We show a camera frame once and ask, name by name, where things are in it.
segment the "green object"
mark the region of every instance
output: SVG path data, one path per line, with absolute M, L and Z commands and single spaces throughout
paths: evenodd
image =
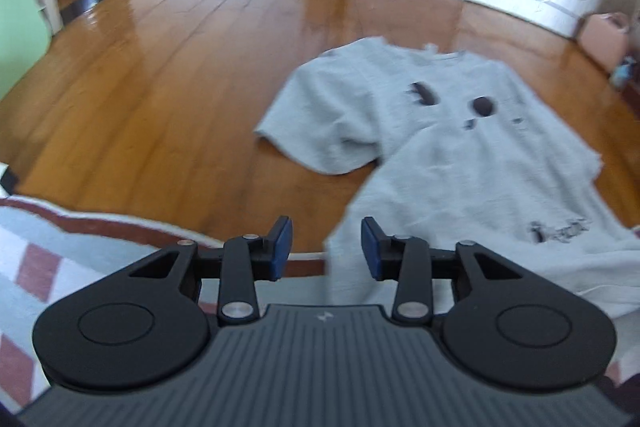
M 45 54 L 49 41 L 35 0 L 0 0 L 0 98 Z

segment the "striped rug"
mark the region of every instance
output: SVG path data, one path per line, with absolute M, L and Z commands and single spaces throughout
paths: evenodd
M 17 412 L 49 386 L 31 344 L 48 305 L 179 239 L 222 245 L 155 221 L 69 212 L 22 196 L 0 200 L 0 402 Z M 323 266 L 321 255 L 290 256 L 285 279 L 256 284 L 260 307 L 323 304 Z M 215 312 L 217 294 L 217 281 L 203 281 L 198 304 Z

